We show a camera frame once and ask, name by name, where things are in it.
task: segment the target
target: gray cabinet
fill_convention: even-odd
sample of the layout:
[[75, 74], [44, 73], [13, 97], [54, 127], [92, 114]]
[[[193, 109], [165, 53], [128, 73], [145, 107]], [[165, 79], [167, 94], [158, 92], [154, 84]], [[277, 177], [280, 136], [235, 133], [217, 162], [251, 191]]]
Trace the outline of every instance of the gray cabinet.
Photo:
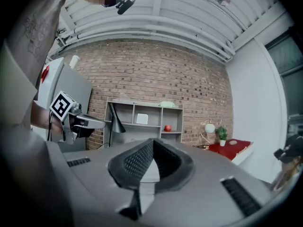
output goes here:
[[[135, 140], [148, 138], [163, 138], [181, 142], [183, 128], [183, 106], [174, 108], [161, 107], [159, 103], [149, 103], [131, 100], [119, 100], [109, 97], [105, 112], [106, 127], [103, 143], [109, 143], [112, 114], [108, 103], [113, 103], [117, 115], [125, 127], [125, 133], [112, 132], [111, 146], [124, 144]], [[138, 114], [148, 115], [147, 124], [137, 122]], [[171, 125], [170, 132], [164, 131], [165, 125]]]

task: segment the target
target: vent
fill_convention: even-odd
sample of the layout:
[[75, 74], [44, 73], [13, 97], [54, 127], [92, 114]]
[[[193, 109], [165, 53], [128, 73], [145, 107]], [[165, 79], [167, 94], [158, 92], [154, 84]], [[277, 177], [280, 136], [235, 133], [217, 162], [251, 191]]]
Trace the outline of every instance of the vent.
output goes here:
[[186, 153], [160, 139], [148, 139], [112, 158], [108, 171], [119, 187], [139, 190], [140, 181], [153, 159], [160, 175], [160, 181], [155, 184], [156, 193], [180, 189], [195, 170], [192, 158]]
[[261, 208], [257, 201], [234, 177], [223, 179], [221, 183], [246, 217]]
[[90, 159], [88, 157], [85, 157], [77, 160], [68, 161], [67, 164], [69, 167], [72, 167], [72, 166], [82, 165], [88, 162], [90, 162]]

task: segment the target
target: black vent grille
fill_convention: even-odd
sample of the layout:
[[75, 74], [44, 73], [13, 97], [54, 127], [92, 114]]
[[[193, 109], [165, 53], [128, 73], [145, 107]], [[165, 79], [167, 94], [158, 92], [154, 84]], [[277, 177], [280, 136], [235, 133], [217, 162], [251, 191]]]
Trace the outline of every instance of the black vent grille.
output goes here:
[[88, 157], [85, 157], [77, 160], [68, 161], [67, 164], [69, 167], [72, 167], [72, 166], [82, 165], [88, 162], [90, 162], [90, 159]]
[[221, 180], [221, 183], [246, 217], [261, 208], [257, 201], [234, 177]]
[[153, 155], [153, 141], [145, 147], [139, 149], [136, 153], [131, 154], [124, 160], [125, 170], [141, 180], [150, 164], [152, 163]]

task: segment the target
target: white pot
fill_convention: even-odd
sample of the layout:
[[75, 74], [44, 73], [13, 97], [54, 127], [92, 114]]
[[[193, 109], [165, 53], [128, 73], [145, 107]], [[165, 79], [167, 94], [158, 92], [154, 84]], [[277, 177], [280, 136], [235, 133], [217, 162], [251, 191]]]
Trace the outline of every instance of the white pot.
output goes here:
[[220, 146], [225, 146], [226, 140], [220, 140]]

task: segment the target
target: white cylinder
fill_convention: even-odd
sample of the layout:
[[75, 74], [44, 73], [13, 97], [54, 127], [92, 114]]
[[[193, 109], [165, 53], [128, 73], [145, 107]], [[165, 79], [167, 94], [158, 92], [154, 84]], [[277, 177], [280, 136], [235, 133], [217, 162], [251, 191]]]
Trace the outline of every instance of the white cylinder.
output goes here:
[[72, 57], [72, 59], [71, 59], [70, 67], [71, 67], [72, 69], [75, 69], [75, 67], [77, 66], [79, 60], [80, 60], [80, 57], [77, 56], [77, 55], [74, 55], [74, 56]]
[[220, 146], [225, 146], [226, 140], [220, 140]]

